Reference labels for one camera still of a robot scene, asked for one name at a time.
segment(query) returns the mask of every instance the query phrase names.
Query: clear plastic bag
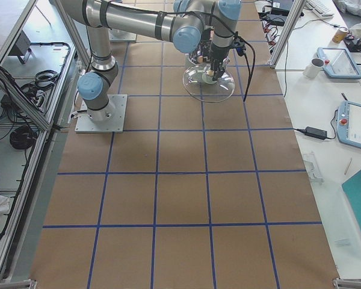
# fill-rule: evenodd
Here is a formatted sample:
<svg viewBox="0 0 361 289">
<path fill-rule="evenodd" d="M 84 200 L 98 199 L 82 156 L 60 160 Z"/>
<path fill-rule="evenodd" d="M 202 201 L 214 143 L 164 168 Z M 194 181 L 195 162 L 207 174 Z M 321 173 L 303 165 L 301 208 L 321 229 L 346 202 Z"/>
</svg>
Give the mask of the clear plastic bag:
<svg viewBox="0 0 361 289">
<path fill-rule="evenodd" d="M 333 0 L 342 12 L 349 12 L 361 16 L 361 0 Z"/>
</svg>

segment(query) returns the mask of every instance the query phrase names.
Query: floor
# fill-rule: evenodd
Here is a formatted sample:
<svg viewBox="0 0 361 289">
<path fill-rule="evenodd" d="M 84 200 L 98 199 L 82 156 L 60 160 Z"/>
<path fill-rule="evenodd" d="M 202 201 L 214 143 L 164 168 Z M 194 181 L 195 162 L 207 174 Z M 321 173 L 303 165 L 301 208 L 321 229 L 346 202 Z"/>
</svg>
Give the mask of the floor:
<svg viewBox="0 0 361 289">
<path fill-rule="evenodd" d="M 244 2 L 237 30 L 257 52 L 245 105 L 236 55 L 227 69 L 235 94 L 202 104 L 184 90 L 184 56 L 171 43 L 113 44 L 120 75 L 110 93 L 128 94 L 125 131 L 76 134 L 71 124 L 31 270 L 39 288 L 333 288 L 257 19 Z"/>
</svg>

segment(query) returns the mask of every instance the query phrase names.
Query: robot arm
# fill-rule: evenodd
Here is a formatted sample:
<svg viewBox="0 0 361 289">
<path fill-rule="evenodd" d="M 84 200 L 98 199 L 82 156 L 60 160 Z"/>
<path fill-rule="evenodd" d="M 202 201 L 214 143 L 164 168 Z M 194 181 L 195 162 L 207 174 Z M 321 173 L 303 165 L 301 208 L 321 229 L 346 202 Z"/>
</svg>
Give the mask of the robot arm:
<svg viewBox="0 0 361 289">
<path fill-rule="evenodd" d="M 93 56 L 92 71 L 79 80 L 78 88 L 88 109 L 93 112 L 94 120 L 107 117 L 108 113 L 104 113 L 108 105 L 106 91 L 118 73 L 107 28 L 173 42 L 182 53 L 190 53 L 198 48 L 203 32 L 213 27 L 209 76 L 216 80 L 224 73 L 224 60 L 233 48 L 233 34 L 227 28 L 235 30 L 241 8 L 240 0 L 175 0 L 174 11 L 184 13 L 177 17 L 112 0 L 60 1 L 68 15 L 87 26 Z M 96 117 L 98 111 L 103 113 Z"/>
</svg>

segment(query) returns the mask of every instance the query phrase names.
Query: white table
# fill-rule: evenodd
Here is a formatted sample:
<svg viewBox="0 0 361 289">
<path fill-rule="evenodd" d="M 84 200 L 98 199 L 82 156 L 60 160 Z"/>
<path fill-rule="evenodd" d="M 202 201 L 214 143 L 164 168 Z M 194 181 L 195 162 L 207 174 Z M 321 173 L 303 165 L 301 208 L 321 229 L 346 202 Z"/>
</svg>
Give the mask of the white table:
<svg viewBox="0 0 361 289">
<path fill-rule="evenodd" d="M 285 74 L 280 71 L 277 75 L 284 91 Z M 332 80 L 320 72 L 311 80 L 302 71 L 288 71 L 286 80 L 286 104 L 294 128 L 321 128 L 333 137 L 330 120 L 344 100 L 341 92 L 349 101 L 361 103 L 361 79 Z M 314 153 L 324 178 L 322 184 L 312 183 L 312 189 L 339 275 L 343 279 L 361 279 L 361 233 L 341 187 L 361 169 L 361 149 L 342 144 L 338 139 L 320 141 L 299 132 L 296 135 L 301 153 Z"/>
<path fill-rule="evenodd" d="M 346 26 L 332 0 L 321 2 L 335 14 L 325 21 Z M 269 3 L 257 1 L 256 5 L 258 11 L 262 11 L 262 7 Z M 295 27 L 318 19 L 310 10 L 304 10 L 304 13 L 305 16 L 298 20 Z M 341 92 L 349 101 L 361 103 L 361 79 L 333 80 L 320 72 L 311 80 L 303 76 L 302 71 L 316 55 L 318 47 L 345 48 L 343 42 L 332 42 L 336 31 L 337 28 L 319 20 L 294 30 L 289 39 L 286 64 L 286 105 L 293 127 L 324 129 L 329 137 L 334 136 L 330 120 L 344 100 Z M 353 57 L 357 63 L 361 63 L 361 53 L 353 54 Z M 276 66 L 282 91 L 285 91 L 285 59 L 286 48 Z M 337 138 L 321 141 L 299 132 L 296 136 L 302 154 L 313 152 L 324 180 L 322 184 L 313 182 L 312 189 L 339 275 L 342 279 L 361 279 L 361 231 L 341 187 L 361 169 L 361 149 L 342 144 Z M 345 174 L 350 159 L 352 161 Z"/>
</svg>

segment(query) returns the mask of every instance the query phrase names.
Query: black box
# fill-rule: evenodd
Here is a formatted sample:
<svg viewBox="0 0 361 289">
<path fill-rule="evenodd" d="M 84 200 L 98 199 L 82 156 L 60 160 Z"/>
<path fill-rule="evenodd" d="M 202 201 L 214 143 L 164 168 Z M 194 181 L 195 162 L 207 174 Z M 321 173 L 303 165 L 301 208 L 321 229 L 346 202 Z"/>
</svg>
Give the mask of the black box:
<svg viewBox="0 0 361 289">
<path fill-rule="evenodd" d="M 13 45 L 9 56 L 24 56 L 31 45 L 31 41 L 25 35 L 24 31 L 22 31 L 17 38 L 16 43 Z"/>
<path fill-rule="evenodd" d="M 294 0 L 273 0 L 270 14 L 287 16 Z"/>
</svg>

